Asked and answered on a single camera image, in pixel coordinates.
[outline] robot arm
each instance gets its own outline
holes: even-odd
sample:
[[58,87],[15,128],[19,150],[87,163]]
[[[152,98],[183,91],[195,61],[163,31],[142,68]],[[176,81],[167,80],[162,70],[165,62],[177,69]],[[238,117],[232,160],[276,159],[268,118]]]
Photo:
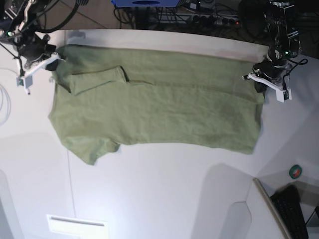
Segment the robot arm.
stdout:
[[[86,5],[88,0],[75,0],[74,9],[69,16],[58,26],[52,29],[40,29],[36,21],[49,9],[55,6],[58,0],[51,4],[51,0],[0,0],[0,42],[13,45],[17,55],[10,54],[16,59],[19,75],[17,85],[23,86],[30,94],[32,75],[41,68],[53,71],[61,56],[55,52],[56,46],[48,44],[49,35],[41,39],[36,32],[51,33],[62,28],[76,13],[80,5]],[[22,65],[21,57],[26,59]]]
[[265,92],[267,87],[274,89],[277,100],[284,102],[292,98],[288,87],[292,70],[289,61],[297,57],[300,51],[294,3],[270,0],[265,19],[272,43],[264,61],[255,64],[253,72],[243,79],[254,80],[257,92]]

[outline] cable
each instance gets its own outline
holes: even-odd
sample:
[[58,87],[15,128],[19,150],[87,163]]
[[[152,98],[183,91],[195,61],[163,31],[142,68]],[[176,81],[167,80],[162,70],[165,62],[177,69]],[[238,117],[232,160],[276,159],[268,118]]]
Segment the cable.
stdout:
[[290,75],[290,73],[297,67],[297,66],[303,66],[303,65],[306,65],[308,63],[308,59],[304,58],[302,59],[300,62],[296,62],[296,61],[293,61],[293,60],[290,60],[288,59],[288,61],[294,63],[295,65],[293,66],[293,68],[290,69],[290,71],[288,73],[286,73],[283,77],[283,82],[285,82],[285,78],[287,76]]
[[11,29],[12,24],[15,22],[14,20],[16,19],[17,16],[19,16],[20,11],[22,10],[22,7],[26,4],[26,1],[27,1],[27,0],[24,0],[23,3],[21,4],[21,6],[20,6],[18,12],[17,12],[16,15],[15,15],[15,18],[11,21],[11,23],[10,23],[8,29],[6,30],[5,35],[7,35],[8,31]]
[[247,33],[247,35],[249,37],[251,37],[252,39],[256,40],[256,41],[261,41],[261,40],[265,40],[269,34],[267,35],[264,35],[263,37],[258,37],[265,29],[266,27],[266,22],[263,20],[263,22],[261,23],[262,25],[262,28],[260,29],[259,33],[257,35],[254,35],[249,29],[248,29],[248,26],[247,26],[247,22],[246,22],[246,11],[247,11],[247,6],[249,4],[247,4],[247,1],[248,0],[242,0],[239,5],[238,5],[238,16],[239,16],[239,19],[241,21],[241,26],[243,27],[243,29],[245,30],[245,32]]
[[[54,2],[54,4],[52,4],[49,8],[46,8],[39,16],[37,16],[34,20],[32,20],[24,29],[21,30],[21,33],[26,31],[35,21],[37,21],[40,17],[42,17],[44,14],[46,14],[47,12],[49,12],[52,8],[54,8],[54,6],[57,5],[57,3],[60,0],[56,0]],[[11,36],[11,37],[5,37],[5,39],[10,39],[10,38],[15,38],[17,35],[15,36]]]
[[36,31],[41,32],[41,33],[52,33],[54,31],[60,30],[62,27],[64,27],[71,19],[72,17],[75,15],[75,13],[77,12],[77,10],[79,9],[79,4],[78,2],[75,3],[73,10],[70,12],[70,14],[67,16],[67,18],[61,22],[59,25],[57,25],[54,28],[51,29],[37,29]]
[[233,8],[227,6],[227,5],[224,5],[224,4],[222,4],[222,3],[216,3],[216,6],[222,6],[222,7],[226,8],[226,9],[228,9],[228,11],[233,12],[233,13],[235,13],[235,14],[238,13],[238,11],[236,11],[235,9],[233,9]]
[[319,43],[319,39],[318,39],[318,40],[315,40],[312,31],[309,31],[309,34],[310,34],[310,38],[311,38],[313,44],[318,44],[318,43]]
[[[10,69],[10,68],[0,68],[1,70],[7,70],[10,71],[12,73],[15,73],[15,75],[17,75],[17,73]],[[5,87],[3,85],[0,84],[0,112],[3,109],[3,105],[4,105],[4,99],[6,99],[6,113],[5,113],[5,117],[4,120],[0,121],[0,126],[4,125],[4,123],[8,120],[10,113],[11,113],[11,100],[10,100],[10,96],[8,94],[8,92],[6,91]]]
[[169,24],[171,24],[171,19],[169,19],[169,17],[168,17],[168,12],[167,12],[167,10],[169,10],[167,7],[165,7],[165,13],[166,13],[166,17],[167,17],[167,19],[168,19],[168,22],[169,22]]
[[308,59],[306,59],[306,58],[302,59],[300,62],[296,62],[296,61],[293,61],[291,59],[288,59],[288,61],[290,61],[290,62],[292,62],[294,64],[297,64],[297,65],[301,65],[301,66],[306,65],[308,63]]
[[184,18],[182,18],[181,16],[177,15],[176,12],[172,11],[171,9],[169,9],[168,7],[166,7],[167,10],[169,10],[171,12],[171,14],[173,13],[175,18],[178,17],[180,18],[182,21],[184,21],[185,23],[189,24],[189,22],[187,22]]
[[[72,8],[71,6],[69,6],[68,4],[66,4],[64,1],[61,1],[61,3],[62,3],[63,5],[65,5],[65,6],[67,6],[68,8]],[[80,13],[79,11],[77,12],[77,14],[79,14],[79,15],[85,17],[86,19],[90,20],[91,22],[94,22],[95,24],[97,24],[97,25],[103,27],[104,29],[107,29],[107,27],[105,27],[104,25],[98,23],[97,21],[93,20],[92,18],[88,17],[87,15],[82,14],[82,13]]]
[[161,7],[160,16],[159,16],[159,7],[156,7],[156,14],[157,14],[157,17],[158,17],[158,21],[159,21],[159,23],[160,23],[161,17],[162,17],[162,15],[163,15],[163,7]]
[[130,7],[117,7],[114,6],[113,15],[120,22],[120,29],[122,28],[122,24],[130,24],[131,29],[135,29],[133,22],[133,13],[130,11]]
[[14,59],[18,59],[19,58],[18,56],[15,56],[8,48],[3,46],[1,43],[0,43],[0,46],[2,46],[7,52],[9,52],[14,57]]
[[230,15],[230,14],[223,14],[223,13],[219,13],[218,15],[227,16],[227,17],[237,17],[238,16],[237,14]]
[[43,29],[46,29],[46,13],[44,14],[44,27]]
[[210,0],[210,1],[208,1],[208,0],[203,0],[204,3],[208,3],[208,4],[213,3],[214,1],[215,1],[215,0]]

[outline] blue object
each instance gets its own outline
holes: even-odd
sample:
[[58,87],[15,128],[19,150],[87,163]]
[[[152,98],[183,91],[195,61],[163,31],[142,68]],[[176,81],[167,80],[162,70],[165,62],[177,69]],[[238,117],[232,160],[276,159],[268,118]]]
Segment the blue object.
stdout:
[[113,5],[118,7],[125,6],[168,6],[175,7],[179,0],[114,0],[111,1]]

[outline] green shirt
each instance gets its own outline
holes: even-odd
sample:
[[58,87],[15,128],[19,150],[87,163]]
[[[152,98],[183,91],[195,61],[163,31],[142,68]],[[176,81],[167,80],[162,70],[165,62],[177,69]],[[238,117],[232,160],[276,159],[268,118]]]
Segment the green shirt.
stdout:
[[69,45],[54,73],[49,116],[62,144],[88,164],[120,144],[180,142],[251,153],[264,97],[243,81],[252,63],[217,57]]

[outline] white tabletop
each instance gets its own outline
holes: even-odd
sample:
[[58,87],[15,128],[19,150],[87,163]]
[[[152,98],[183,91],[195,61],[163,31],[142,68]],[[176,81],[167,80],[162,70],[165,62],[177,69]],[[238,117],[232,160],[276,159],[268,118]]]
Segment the white tabletop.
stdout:
[[[51,38],[52,43],[59,45],[179,51],[251,62],[261,61],[267,52],[267,47],[252,43],[172,32],[80,30],[55,32]],[[16,68],[5,51],[1,49],[0,54],[1,67]],[[292,74],[291,101],[277,102],[275,93],[267,92],[263,128],[252,155],[178,143],[122,145],[119,152],[103,156],[95,166],[84,164],[58,141],[47,118],[54,88],[49,82],[50,73],[37,72],[31,96],[27,96],[16,87],[12,73],[1,70],[0,83],[9,92],[12,113],[0,127],[0,170],[7,177],[25,238],[56,238],[48,232],[45,221],[45,215],[52,214],[108,221],[110,238],[115,239],[157,239],[170,235],[195,239],[192,235],[198,218],[206,223],[216,220],[214,214],[199,215],[198,209],[218,213],[218,208],[227,208],[245,198],[231,198],[225,190],[219,204],[212,208],[209,200],[214,200],[219,180],[226,177],[228,185],[237,183],[248,191],[252,176],[267,168],[273,159],[285,158],[285,162],[277,168],[276,164],[272,166],[271,173],[288,170],[295,163],[305,162],[305,167],[313,167],[317,156],[313,140],[317,136],[302,140],[301,154],[289,154],[292,138],[298,137],[301,128],[311,128],[314,135],[319,135],[315,120],[308,120],[318,108],[318,60],[308,59],[308,65],[297,67]],[[229,176],[229,169],[216,174],[221,163],[241,176]]]

